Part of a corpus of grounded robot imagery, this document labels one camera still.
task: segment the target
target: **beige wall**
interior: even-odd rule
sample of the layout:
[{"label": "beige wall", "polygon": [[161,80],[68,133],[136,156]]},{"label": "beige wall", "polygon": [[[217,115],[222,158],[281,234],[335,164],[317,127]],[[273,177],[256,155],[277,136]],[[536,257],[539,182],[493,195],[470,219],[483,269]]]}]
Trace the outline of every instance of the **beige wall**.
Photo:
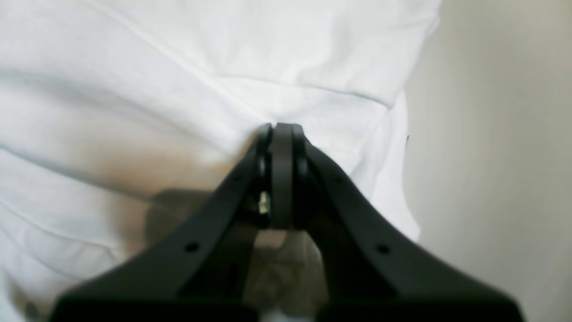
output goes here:
[{"label": "beige wall", "polygon": [[445,1],[407,90],[422,245],[572,321],[572,2]]}]

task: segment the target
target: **white fabric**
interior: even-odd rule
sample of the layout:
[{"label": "white fabric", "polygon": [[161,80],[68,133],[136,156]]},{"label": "white fabric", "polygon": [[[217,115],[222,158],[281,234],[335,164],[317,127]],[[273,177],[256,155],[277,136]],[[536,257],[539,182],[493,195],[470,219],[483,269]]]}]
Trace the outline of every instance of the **white fabric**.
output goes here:
[{"label": "white fabric", "polygon": [[26,303],[46,316],[65,289],[141,251],[152,196],[213,190],[267,122],[301,124],[416,240],[402,90],[438,7],[3,1],[0,319],[23,320]]}]

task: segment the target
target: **clamp jaw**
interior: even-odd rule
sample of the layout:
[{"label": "clamp jaw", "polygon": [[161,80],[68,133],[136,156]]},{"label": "clamp jaw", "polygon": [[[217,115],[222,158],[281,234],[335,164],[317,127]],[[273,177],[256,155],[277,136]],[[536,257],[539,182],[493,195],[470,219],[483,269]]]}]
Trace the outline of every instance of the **clamp jaw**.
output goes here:
[{"label": "clamp jaw", "polygon": [[258,321],[242,302],[258,229],[306,230],[320,249],[329,303],[317,321],[522,321],[511,297],[411,242],[301,126],[281,123],[260,128],[195,215],[65,293],[51,320]]}]

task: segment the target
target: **screw hole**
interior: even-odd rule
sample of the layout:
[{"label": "screw hole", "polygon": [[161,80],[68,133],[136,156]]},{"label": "screw hole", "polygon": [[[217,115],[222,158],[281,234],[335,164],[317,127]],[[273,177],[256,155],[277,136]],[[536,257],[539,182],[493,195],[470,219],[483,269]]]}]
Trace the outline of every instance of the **screw hole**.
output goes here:
[{"label": "screw hole", "polygon": [[378,252],[380,252],[381,254],[389,254],[390,253],[390,248],[387,247],[386,245],[378,245],[376,247],[376,249],[378,250]]},{"label": "screw hole", "polygon": [[197,249],[198,249],[198,243],[196,243],[196,242],[192,242],[192,243],[187,244],[187,245],[185,246],[185,252],[187,252],[187,253],[193,253],[193,252],[195,252]]}]

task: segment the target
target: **white t-shirt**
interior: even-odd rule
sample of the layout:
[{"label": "white t-shirt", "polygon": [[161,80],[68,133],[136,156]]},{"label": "white t-shirt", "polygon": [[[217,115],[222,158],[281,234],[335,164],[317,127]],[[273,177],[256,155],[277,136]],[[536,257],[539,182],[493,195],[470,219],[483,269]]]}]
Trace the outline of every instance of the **white t-shirt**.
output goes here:
[{"label": "white t-shirt", "polygon": [[439,2],[3,1],[0,320],[140,252],[153,197],[215,189],[268,122],[416,240],[403,87]]}]

